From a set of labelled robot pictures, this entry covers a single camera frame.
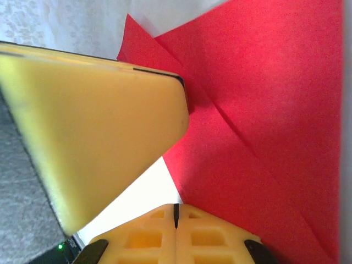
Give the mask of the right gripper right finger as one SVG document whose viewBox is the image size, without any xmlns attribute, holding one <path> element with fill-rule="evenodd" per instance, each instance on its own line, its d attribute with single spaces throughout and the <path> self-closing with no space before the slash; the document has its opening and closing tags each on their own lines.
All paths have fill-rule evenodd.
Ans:
<svg viewBox="0 0 352 264">
<path fill-rule="evenodd" d="M 279 264 L 259 236 L 186 204 L 176 205 L 176 264 Z"/>
</svg>

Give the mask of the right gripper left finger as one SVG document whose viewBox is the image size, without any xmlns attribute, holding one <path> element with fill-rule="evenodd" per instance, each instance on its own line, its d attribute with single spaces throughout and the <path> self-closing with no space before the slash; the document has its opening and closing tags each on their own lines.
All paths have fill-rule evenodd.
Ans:
<svg viewBox="0 0 352 264">
<path fill-rule="evenodd" d="M 176 204 L 166 204 L 93 238 L 73 264 L 175 264 Z"/>
</svg>

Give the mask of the red square paper sheet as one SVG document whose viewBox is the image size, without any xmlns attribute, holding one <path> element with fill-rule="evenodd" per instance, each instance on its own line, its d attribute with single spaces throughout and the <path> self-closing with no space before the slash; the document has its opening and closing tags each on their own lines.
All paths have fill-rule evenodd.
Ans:
<svg viewBox="0 0 352 264">
<path fill-rule="evenodd" d="M 181 199 L 281 264 L 338 264 L 342 0 L 229 0 L 158 37 L 127 16 L 118 59 L 181 75 Z"/>
</svg>

